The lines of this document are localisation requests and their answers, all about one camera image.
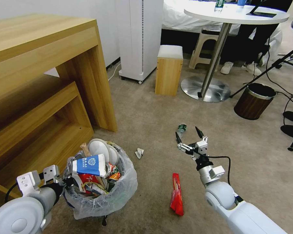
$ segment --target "white sneaker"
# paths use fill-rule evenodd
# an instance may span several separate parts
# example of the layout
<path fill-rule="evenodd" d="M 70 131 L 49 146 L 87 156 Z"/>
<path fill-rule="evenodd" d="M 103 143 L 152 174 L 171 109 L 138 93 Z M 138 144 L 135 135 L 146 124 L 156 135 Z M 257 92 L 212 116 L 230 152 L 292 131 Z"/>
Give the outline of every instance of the white sneaker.
<path fill-rule="evenodd" d="M 233 67 L 234 63 L 232 62 L 226 62 L 223 67 L 221 68 L 221 73 L 224 75 L 227 75 L 230 73 L 231 68 Z"/>
<path fill-rule="evenodd" d="M 262 73 L 255 63 L 244 64 L 241 68 L 245 71 L 248 71 L 251 75 L 255 76 L 261 75 Z"/>

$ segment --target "person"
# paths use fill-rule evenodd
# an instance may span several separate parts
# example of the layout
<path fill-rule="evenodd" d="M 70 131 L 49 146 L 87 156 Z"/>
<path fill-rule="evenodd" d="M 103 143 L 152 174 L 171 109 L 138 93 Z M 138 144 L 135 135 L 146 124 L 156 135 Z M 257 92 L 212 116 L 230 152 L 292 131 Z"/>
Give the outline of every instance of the person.
<path fill-rule="evenodd" d="M 256 5 L 261 0 L 252 0 L 251 4 Z M 263 1 L 262 7 L 274 8 L 282 11 L 288 11 L 292 0 L 266 0 Z M 242 69 L 248 71 L 250 74 L 258 76 L 262 72 L 257 67 L 259 53 L 268 50 L 269 47 L 265 45 L 266 41 L 277 28 L 278 24 L 268 25 L 245 25 L 242 24 L 239 28 L 236 37 L 228 38 L 223 51 L 221 53 L 221 60 L 224 62 L 220 72 L 222 74 L 229 74 L 234 62 L 238 59 L 245 60 Z M 251 40 L 249 36 L 256 29 L 254 38 Z"/>

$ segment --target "wooden desk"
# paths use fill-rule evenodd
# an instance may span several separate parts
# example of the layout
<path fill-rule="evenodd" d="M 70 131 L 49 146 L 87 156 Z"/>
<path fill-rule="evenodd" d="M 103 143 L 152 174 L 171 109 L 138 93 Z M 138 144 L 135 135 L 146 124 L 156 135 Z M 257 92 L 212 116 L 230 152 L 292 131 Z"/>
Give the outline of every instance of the wooden desk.
<path fill-rule="evenodd" d="M 95 19 L 34 14 L 0 20 L 0 99 L 53 67 L 76 82 L 90 122 L 116 132 Z"/>
<path fill-rule="evenodd" d="M 43 75 L 53 67 L 60 78 Z M 62 171 L 92 125 L 117 130 L 96 20 L 0 20 L 0 190 L 28 171 Z"/>

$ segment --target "bed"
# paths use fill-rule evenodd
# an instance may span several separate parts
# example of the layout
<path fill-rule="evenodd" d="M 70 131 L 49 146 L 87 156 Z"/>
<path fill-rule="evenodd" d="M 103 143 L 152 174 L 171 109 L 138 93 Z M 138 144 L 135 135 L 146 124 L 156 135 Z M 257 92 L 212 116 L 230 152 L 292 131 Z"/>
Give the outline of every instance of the bed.
<path fill-rule="evenodd" d="M 188 16 L 184 13 L 184 4 L 190 0 L 164 0 L 163 6 L 163 24 L 162 24 L 162 40 L 161 44 L 180 45 L 183 46 L 185 53 L 192 54 L 195 48 L 199 33 L 202 29 L 220 31 L 222 23 L 197 19 Z M 212 1 L 205 1 L 204 4 L 214 4 Z M 236 35 L 239 30 L 239 24 L 233 24 L 230 30 L 230 35 Z M 270 54 L 271 57 L 277 56 L 278 49 L 282 42 L 281 27 L 274 31 L 270 39 Z M 267 61 L 266 54 L 261 61 L 264 65 Z"/>

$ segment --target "white table top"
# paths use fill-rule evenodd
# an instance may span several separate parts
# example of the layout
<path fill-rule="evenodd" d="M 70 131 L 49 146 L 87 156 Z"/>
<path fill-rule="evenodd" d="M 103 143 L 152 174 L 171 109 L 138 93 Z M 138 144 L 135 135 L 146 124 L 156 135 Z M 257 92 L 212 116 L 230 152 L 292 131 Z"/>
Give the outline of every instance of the white table top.
<path fill-rule="evenodd" d="M 237 4 L 224 4 L 221 12 L 215 12 L 214 7 L 215 2 L 188 1 L 185 5 L 184 13 L 203 20 L 236 24 L 277 24 L 285 22 L 289 18 L 289 14 L 284 11 L 266 7 L 259 7 L 255 12 L 277 15 L 273 18 L 246 15 L 254 8 L 254 6 L 248 5 L 241 9 L 238 8 Z"/>

